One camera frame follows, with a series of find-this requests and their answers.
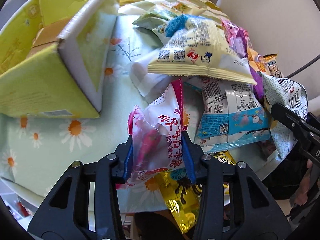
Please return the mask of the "yellow gold snack bag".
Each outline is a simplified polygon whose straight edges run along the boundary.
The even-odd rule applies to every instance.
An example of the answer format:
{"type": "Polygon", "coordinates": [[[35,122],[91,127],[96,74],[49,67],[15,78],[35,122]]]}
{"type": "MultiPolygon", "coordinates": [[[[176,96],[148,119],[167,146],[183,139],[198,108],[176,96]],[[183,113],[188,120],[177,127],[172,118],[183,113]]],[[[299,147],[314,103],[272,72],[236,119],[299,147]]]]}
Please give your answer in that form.
{"type": "Polygon", "coordinates": [[[154,180],[180,232],[185,234],[196,225],[199,217],[202,185],[191,183],[182,166],[181,151],[178,151],[178,156],[170,163],[170,166],[173,165],[178,168],[161,171],[154,176],[154,180]]]}

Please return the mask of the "white grey patterned snack bag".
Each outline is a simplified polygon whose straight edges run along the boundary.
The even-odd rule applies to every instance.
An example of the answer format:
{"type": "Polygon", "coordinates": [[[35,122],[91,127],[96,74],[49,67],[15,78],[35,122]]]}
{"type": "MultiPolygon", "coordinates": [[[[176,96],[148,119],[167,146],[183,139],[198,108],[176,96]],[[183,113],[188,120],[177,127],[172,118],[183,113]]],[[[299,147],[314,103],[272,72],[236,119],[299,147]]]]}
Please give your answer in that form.
{"type": "MultiPolygon", "coordinates": [[[[264,73],[261,73],[261,77],[264,88],[264,103],[268,112],[271,111],[273,105],[280,103],[300,118],[307,119],[308,96],[301,84],[264,73]]],[[[297,143],[293,133],[275,118],[270,119],[270,133],[278,151],[278,158],[285,159],[297,143]]]]}

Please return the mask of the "blue white penguin snack bag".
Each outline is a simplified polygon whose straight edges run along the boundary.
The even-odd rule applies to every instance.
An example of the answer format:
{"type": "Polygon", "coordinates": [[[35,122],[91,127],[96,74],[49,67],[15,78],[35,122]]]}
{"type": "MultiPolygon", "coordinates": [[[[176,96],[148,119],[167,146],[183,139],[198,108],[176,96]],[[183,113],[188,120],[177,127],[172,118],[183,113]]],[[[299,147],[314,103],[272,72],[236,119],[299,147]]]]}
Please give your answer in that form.
{"type": "Polygon", "coordinates": [[[198,77],[204,113],[195,143],[204,152],[215,153],[270,138],[268,117],[246,83],[198,77]]]}

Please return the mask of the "pink white candy bag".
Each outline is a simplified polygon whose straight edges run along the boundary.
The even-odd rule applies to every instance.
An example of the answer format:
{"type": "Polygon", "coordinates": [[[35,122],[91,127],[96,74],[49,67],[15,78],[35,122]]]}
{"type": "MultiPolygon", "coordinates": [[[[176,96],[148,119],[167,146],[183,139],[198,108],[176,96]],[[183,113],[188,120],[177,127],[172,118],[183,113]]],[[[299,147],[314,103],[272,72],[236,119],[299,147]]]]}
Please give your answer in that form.
{"type": "Polygon", "coordinates": [[[172,81],[145,109],[135,106],[128,118],[132,136],[131,174],[117,189],[133,188],[161,173],[184,168],[182,154],[183,83],[172,81]]]}

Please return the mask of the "pink sakura snack bag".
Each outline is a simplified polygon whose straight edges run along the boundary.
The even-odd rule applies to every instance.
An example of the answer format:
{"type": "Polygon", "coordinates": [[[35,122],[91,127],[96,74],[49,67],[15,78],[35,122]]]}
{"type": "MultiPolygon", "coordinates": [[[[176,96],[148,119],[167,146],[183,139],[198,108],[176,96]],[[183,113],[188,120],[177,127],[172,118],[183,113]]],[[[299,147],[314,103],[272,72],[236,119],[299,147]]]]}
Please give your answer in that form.
{"type": "Polygon", "coordinates": [[[229,47],[233,49],[240,58],[247,57],[247,49],[250,44],[247,30],[229,20],[222,20],[222,27],[229,47]]]}

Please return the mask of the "pale yellow snack bag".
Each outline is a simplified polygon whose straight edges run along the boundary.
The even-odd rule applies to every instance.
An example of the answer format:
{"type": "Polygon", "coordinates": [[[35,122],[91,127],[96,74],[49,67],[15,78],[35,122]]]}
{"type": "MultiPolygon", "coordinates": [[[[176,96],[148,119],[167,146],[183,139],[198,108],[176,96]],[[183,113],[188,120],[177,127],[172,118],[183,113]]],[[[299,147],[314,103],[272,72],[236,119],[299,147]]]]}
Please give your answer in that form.
{"type": "Polygon", "coordinates": [[[149,73],[257,84],[213,20],[183,14],[165,25],[164,36],[169,40],[148,63],[149,73]]]}

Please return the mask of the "green cardboard box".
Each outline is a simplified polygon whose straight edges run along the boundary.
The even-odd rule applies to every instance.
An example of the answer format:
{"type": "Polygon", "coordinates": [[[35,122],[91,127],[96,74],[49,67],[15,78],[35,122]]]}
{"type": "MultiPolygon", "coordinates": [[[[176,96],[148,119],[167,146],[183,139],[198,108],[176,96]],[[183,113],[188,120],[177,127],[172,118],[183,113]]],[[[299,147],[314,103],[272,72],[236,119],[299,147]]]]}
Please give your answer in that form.
{"type": "Polygon", "coordinates": [[[120,0],[27,0],[1,29],[1,113],[98,118],[120,0]]]}

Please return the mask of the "green cartoon snack bag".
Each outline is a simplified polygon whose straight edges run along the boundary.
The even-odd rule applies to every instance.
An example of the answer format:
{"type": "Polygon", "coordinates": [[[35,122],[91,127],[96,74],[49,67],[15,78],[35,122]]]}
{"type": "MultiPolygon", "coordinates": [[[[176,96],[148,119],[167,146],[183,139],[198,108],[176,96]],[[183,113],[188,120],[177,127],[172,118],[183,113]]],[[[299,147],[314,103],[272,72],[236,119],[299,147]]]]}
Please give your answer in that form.
{"type": "Polygon", "coordinates": [[[140,15],[133,22],[133,25],[148,30],[156,29],[158,33],[163,34],[165,37],[172,37],[175,31],[172,30],[172,27],[167,27],[168,22],[181,14],[191,12],[191,10],[190,6],[181,2],[156,4],[140,15]]]}

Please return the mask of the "purple potato chip bag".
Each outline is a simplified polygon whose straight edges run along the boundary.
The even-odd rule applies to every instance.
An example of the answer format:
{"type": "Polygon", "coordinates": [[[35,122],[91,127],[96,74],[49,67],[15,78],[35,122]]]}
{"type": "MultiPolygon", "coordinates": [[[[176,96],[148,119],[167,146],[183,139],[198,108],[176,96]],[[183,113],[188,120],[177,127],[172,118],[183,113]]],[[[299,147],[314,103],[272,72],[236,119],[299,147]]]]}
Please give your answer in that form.
{"type": "Polygon", "coordinates": [[[258,100],[262,100],[264,97],[264,87],[263,87],[263,79],[259,70],[256,70],[252,66],[250,67],[251,75],[253,79],[256,81],[256,85],[253,86],[254,94],[258,100]]]}

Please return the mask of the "orange snack bag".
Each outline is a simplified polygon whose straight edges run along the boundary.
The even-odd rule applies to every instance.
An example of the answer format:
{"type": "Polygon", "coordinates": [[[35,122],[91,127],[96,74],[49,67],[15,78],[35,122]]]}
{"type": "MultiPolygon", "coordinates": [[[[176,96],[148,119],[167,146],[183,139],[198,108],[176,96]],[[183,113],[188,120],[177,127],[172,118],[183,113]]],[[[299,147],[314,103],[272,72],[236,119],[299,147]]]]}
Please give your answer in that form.
{"type": "Polygon", "coordinates": [[[278,78],[284,77],[283,73],[278,67],[278,54],[268,54],[262,56],[252,48],[248,48],[247,53],[249,66],[256,72],[264,72],[267,75],[278,78]]]}

